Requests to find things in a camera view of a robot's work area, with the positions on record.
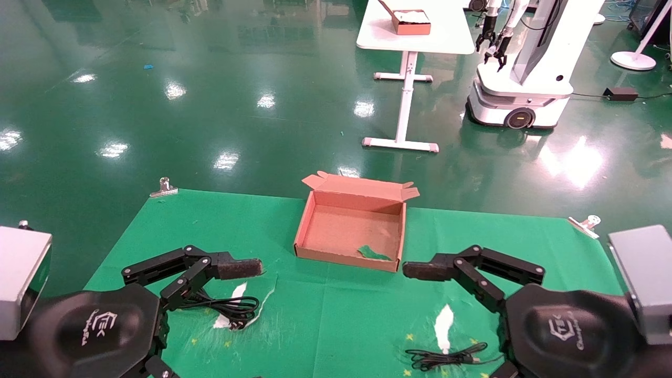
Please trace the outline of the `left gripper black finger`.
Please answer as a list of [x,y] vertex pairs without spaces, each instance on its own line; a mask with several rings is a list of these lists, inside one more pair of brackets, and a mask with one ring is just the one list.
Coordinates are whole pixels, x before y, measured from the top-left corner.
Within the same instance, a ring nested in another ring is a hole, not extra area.
[[125,285],[142,286],[177,275],[160,292],[163,308],[175,310],[211,279],[257,277],[262,268],[262,262],[257,258],[237,260],[227,251],[206,252],[199,247],[185,246],[127,266],[121,275]]
[[166,364],[160,356],[152,356],[145,364],[144,368],[149,375],[158,378],[179,378],[178,374]]

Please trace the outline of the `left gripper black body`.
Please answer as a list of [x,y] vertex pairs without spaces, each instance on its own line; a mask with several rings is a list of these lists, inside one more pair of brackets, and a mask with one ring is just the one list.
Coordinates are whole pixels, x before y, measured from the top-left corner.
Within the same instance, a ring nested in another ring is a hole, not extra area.
[[161,300],[141,285],[46,299],[29,318],[31,377],[147,377],[166,348]]

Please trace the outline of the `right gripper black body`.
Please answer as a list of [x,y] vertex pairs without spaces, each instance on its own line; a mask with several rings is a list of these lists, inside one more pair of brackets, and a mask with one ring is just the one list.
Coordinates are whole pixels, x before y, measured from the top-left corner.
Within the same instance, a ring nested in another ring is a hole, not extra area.
[[503,347],[523,377],[624,377],[645,344],[622,296],[526,285],[505,315]]

